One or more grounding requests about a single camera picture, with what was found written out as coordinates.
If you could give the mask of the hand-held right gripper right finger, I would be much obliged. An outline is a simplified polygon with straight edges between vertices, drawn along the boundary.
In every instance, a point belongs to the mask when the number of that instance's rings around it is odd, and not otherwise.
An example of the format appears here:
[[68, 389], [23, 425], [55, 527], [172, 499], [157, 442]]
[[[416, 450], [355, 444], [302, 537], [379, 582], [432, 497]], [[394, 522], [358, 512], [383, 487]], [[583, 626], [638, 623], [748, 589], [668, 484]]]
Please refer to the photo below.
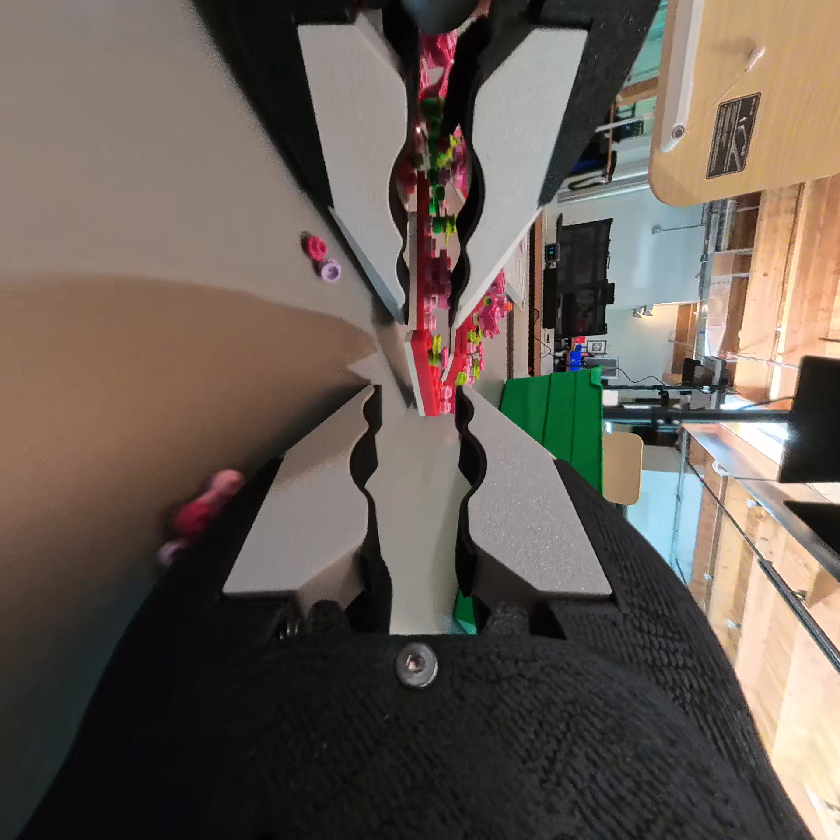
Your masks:
[[456, 389], [455, 420], [468, 482], [455, 567], [474, 616], [607, 602], [612, 586], [549, 451], [468, 385]]

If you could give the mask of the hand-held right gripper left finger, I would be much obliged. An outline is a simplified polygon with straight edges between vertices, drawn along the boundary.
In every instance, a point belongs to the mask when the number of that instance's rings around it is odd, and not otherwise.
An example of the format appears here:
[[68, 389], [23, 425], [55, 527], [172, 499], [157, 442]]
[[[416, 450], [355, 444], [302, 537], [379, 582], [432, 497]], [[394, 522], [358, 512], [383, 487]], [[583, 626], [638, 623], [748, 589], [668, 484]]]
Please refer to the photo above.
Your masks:
[[369, 502], [351, 456], [372, 429], [364, 410], [377, 410], [379, 396], [375, 385], [364, 386], [289, 447], [222, 586], [225, 596], [289, 596], [306, 614], [317, 601], [348, 607], [361, 595]]

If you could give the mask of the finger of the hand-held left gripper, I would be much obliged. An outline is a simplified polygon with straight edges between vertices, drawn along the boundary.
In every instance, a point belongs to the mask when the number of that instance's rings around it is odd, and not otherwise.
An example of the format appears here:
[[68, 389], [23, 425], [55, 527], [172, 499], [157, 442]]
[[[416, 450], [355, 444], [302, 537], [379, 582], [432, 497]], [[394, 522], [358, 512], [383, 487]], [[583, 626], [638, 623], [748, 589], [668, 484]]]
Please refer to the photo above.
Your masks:
[[540, 193], [586, 39], [582, 26], [509, 26], [478, 53], [462, 122], [469, 183], [456, 216], [453, 328], [546, 202]]
[[299, 25], [297, 38], [327, 208], [388, 312], [406, 322], [406, 223], [392, 208], [392, 173], [409, 130], [398, 56], [367, 11], [354, 22]]

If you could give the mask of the red lego heart wreath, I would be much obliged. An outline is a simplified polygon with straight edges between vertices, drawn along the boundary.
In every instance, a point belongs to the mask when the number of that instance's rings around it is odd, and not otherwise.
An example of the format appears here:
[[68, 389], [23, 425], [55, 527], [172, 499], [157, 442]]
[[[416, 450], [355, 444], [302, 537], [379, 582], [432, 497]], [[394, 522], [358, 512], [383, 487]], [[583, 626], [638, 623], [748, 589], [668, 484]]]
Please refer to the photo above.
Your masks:
[[512, 300], [500, 269], [471, 313], [450, 331], [455, 308], [452, 266], [456, 214], [447, 198], [468, 190], [466, 142], [456, 127], [441, 131], [457, 32], [419, 38], [419, 94], [409, 150], [397, 167], [397, 186], [409, 211], [409, 333], [404, 350], [417, 413], [455, 411], [457, 386], [475, 385], [486, 368], [486, 343], [511, 321]]

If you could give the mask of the pink lego flower sprig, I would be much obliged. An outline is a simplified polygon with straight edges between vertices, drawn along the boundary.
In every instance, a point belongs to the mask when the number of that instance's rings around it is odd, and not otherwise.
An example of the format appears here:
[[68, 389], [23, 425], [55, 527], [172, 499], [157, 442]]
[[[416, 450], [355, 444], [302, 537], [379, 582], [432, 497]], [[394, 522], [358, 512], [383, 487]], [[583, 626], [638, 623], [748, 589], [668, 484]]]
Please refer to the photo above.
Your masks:
[[166, 518], [164, 533], [167, 539], [157, 550], [158, 564], [161, 567], [170, 565], [179, 553], [192, 545], [244, 482], [246, 476], [238, 469], [219, 469], [204, 481], [194, 497], [175, 506]]

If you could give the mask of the wooden chair back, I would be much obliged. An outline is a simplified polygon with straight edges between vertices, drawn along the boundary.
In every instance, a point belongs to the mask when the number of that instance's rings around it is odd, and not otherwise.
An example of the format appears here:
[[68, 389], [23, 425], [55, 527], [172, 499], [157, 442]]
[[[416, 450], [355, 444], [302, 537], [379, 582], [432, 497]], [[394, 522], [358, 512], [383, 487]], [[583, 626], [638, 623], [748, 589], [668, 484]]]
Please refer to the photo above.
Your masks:
[[632, 432], [603, 432], [603, 496], [616, 505], [638, 502], [643, 439]]

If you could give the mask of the green plastic bin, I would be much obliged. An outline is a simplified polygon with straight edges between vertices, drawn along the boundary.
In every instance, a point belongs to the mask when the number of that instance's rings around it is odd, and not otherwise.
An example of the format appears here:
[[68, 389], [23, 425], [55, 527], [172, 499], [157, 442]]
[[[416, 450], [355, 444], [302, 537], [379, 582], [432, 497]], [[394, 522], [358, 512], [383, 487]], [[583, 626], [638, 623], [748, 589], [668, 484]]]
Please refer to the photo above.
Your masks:
[[[496, 407], [555, 459], [563, 460], [603, 499], [603, 388], [598, 373], [551, 373], [511, 379]], [[456, 592], [455, 620], [474, 635], [471, 599]]]

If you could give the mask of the white instruction booklet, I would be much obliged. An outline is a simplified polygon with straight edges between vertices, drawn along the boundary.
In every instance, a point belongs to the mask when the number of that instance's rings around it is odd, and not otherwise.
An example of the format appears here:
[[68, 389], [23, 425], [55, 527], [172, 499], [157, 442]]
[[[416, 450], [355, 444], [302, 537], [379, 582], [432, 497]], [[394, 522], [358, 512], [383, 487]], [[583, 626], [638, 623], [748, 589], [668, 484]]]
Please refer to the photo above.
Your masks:
[[503, 270], [506, 296], [515, 308], [526, 309], [530, 288], [530, 229], [512, 248]]

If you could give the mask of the black metal pole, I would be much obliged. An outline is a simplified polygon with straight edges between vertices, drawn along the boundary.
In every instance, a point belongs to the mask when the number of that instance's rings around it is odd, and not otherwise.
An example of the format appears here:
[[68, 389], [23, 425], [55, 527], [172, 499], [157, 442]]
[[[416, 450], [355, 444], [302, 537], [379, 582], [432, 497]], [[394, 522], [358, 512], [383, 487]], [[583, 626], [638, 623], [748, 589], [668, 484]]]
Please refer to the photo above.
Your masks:
[[603, 407], [604, 422], [650, 428], [684, 423], [786, 423], [789, 416], [788, 408], [680, 408], [653, 404]]

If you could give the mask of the wooden table with black label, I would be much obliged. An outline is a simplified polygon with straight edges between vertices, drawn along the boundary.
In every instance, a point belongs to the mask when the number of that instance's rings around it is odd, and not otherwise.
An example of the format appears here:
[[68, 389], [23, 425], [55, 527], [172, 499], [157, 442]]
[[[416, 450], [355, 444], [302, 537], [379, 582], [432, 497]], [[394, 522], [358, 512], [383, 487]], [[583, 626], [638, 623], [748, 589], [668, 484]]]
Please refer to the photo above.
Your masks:
[[659, 201], [838, 173], [838, 1], [668, 1], [650, 136]]

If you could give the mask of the black square panel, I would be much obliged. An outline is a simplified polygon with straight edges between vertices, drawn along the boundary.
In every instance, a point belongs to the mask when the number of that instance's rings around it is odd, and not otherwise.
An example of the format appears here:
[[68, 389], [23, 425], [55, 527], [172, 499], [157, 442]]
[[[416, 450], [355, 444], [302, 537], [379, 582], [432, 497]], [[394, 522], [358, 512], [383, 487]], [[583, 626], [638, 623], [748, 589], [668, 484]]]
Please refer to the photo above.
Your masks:
[[838, 358], [803, 356], [786, 426], [777, 481], [838, 481]]

